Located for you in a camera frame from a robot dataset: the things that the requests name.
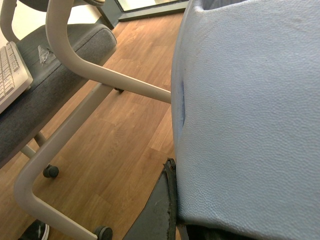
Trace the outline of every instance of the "office chair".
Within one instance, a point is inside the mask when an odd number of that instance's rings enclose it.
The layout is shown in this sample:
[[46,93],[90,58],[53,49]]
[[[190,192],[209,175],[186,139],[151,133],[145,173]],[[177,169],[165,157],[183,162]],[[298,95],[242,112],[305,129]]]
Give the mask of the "office chair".
[[320,2],[237,2],[191,0],[176,42],[181,239],[320,239]]
[[[118,88],[170,103],[170,92],[103,68],[116,50],[116,39],[102,24],[71,24],[73,6],[101,6],[102,0],[22,0],[39,11],[47,11],[46,24],[19,40],[12,30],[16,0],[3,0],[0,27],[8,41],[16,45],[33,82],[0,114],[0,167],[23,151],[30,160],[14,185],[14,197],[21,208],[51,227],[77,240],[107,240],[112,232],[100,226],[94,234],[49,206],[32,192],[36,177],[66,144],[113,88]],[[56,56],[41,66],[38,46],[50,48]],[[45,139],[40,130],[88,79],[99,84],[85,97],[60,127]],[[37,152],[26,146],[34,138]]]

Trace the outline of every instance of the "keyboard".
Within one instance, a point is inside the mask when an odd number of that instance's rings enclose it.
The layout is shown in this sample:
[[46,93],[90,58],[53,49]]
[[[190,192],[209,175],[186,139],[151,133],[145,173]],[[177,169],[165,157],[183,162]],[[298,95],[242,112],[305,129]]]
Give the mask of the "keyboard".
[[16,44],[11,41],[0,49],[0,114],[26,89],[33,78]]

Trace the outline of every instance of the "sneaker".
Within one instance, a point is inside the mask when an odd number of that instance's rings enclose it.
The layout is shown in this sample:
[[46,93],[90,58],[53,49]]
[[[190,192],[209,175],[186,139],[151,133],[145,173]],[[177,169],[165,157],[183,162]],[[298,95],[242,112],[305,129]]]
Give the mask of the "sneaker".
[[35,220],[18,240],[47,240],[49,225],[40,220]]

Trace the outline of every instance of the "chair seat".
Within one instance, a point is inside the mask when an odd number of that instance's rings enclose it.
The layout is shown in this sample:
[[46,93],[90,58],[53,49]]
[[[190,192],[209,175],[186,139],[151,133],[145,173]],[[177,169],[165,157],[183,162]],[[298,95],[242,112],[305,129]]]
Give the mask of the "chair seat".
[[[74,51],[83,59],[104,64],[116,47],[112,32],[102,24],[68,25]],[[57,59],[41,65],[38,46],[49,48],[45,26],[20,40],[17,47],[33,82],[0,114],[0,168],[25,146],[88,79],[64,67]]]
[[179,220],[320,239],[320,2],[213,2],[190,1],[172,64]]

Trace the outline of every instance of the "black wheel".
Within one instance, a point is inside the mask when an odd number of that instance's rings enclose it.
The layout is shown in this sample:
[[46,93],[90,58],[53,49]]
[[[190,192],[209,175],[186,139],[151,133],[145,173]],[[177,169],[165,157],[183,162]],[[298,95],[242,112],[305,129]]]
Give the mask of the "black wheel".
[[114,88],[115,90],[117,90],[120,94],[122,94],[125,90],[122,90],[122,89],[120,89],[120,88]]
[[43,176],[45,178],[56,178],[59,174],[59,168],[56,166],[51,166],[50,164],[43,170]]
[[94,230],[94,234],[97,235],[97,240],[111,240],[112,239],[112,229],[107,226],[98,226]]

